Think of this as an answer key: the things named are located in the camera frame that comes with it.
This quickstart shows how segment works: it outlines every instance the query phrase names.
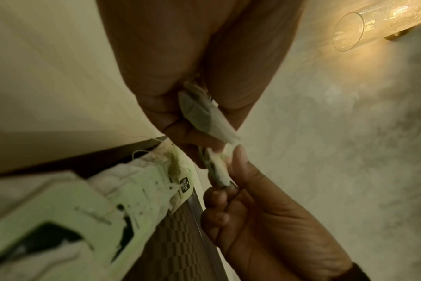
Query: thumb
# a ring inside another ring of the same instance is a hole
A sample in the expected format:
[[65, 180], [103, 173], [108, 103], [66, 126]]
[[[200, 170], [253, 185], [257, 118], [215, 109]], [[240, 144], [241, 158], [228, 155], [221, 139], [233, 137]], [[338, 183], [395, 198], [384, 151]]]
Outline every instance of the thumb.
[[229, 175], [235, 184], [240, 189], [245, 189], [266, 213], [282, 216], [302, 208], [249, 162], [246, 151], [241, 145], [234, 150]]

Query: patterned surface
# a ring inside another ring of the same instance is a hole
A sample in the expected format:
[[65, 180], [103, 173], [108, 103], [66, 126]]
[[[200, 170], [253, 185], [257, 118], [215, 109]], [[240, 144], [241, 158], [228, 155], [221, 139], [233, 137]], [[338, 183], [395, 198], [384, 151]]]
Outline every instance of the patterned surface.
[[123, 280], [217, 280], [187, 203], [157, 226], [142, 256]]

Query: wall lamp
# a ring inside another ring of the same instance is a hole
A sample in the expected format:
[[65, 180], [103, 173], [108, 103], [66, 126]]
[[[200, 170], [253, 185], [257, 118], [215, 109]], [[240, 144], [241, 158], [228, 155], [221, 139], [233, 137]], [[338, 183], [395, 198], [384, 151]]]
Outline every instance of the wall lamp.
[[334, 47], [348, 51], [379, 38], [392, 40], [421, 24], [421, 0], [382, 0], [344, 16], [334, 31]]

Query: warm light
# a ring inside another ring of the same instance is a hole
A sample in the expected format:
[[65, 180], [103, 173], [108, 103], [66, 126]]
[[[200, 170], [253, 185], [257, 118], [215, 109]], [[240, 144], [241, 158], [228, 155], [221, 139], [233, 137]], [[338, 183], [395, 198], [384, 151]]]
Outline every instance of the warm light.
[[334, 47], [348, 51], [421, 24], [421, 0], [383, 0], [344, 16], [334, 31]]

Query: hand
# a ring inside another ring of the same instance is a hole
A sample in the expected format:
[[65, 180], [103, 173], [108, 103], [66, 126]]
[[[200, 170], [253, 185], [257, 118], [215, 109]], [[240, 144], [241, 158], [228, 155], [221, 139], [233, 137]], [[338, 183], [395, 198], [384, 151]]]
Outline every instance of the hand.
[[97, 0], [123, 79], [148, 119], [191, 157], [224, 144], [197, 131], [178, 104], [203, 70], [210, 95], [238, 129], [296, 32], [304, 0]]
[[353, 265], [331, 234], [248, 162], [239, 146], [235, 186], [204, 194], [202, 228], [242, 280], [330, 281]]

